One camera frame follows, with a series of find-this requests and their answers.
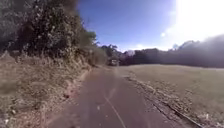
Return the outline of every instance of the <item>brown grass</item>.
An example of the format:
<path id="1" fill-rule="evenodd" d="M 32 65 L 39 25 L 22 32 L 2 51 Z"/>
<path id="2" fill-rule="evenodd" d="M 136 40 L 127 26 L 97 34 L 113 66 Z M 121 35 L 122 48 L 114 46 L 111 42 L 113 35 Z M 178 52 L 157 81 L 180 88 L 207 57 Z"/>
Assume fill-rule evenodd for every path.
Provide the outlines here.
<path id="1" fill-rule="evenodd" d="M 186 66 L 137 65 L 119 67 L 156 92 L 183 114 L 206 124 L 224 124 L 224 70 Z"/>
<path id="2" fill-rule="evenodd" d="M 2 57 L 0 127 L 1 122 L 6 119 L 9 119 L 9 127 L 39 127 L 42 120 L 40 109 L 48 109 L 59 100 L 64 100 L 63 95 L 69 86 L 66 81 L 73 81 L 83 69 L 88 68 L 83 58 L 75 61 L 76 63 L 65 65 L 55 64 L 50 59 L 22 57 L 16 63 L 9 56 Z"/>

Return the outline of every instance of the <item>asphalt road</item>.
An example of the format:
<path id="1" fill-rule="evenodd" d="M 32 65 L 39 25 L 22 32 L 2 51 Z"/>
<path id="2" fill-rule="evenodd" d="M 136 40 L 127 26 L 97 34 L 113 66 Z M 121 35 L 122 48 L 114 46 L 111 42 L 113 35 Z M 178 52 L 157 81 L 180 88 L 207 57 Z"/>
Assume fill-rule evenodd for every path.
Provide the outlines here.
<path id="1" fill-rule="evenodd" d="M 49 128 L 183 128 L 144 101 L 114 70 L 96 69 Z"/>

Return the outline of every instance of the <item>sun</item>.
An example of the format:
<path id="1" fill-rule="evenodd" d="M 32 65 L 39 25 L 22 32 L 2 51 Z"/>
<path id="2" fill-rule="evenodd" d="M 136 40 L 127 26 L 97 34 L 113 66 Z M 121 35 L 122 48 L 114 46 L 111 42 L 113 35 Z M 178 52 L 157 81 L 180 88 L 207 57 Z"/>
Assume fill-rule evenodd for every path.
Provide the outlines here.
<path id="1" fill-rule="evenodd" d="M 224 34 L 224 0 L 176 0 L 176 20 L 165 31 L 172 42 Z"/>

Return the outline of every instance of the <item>field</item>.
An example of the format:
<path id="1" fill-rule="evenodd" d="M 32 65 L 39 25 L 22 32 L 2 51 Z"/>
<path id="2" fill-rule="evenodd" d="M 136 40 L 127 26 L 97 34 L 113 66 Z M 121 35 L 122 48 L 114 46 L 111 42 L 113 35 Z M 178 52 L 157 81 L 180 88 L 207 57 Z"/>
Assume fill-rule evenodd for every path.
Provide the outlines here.
<path id="1" fill-rule="evenodd" d="M 224 69 L 136 65 L 117 71 L 153 88 L 155 95 L 163 93 L 160 100 L 201 124 L 224 123 Z"/>

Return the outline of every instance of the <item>sky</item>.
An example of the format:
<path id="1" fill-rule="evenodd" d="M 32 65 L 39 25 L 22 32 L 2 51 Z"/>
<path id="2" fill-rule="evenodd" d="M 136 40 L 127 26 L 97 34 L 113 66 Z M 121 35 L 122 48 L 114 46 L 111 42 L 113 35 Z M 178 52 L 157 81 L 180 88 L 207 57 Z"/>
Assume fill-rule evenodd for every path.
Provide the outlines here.
<path id="1" fill-rule="evenodd" d="M 80 0 L 88 30 L 121 51 L 168 50 L 224 33 L 224 0 Z"/>

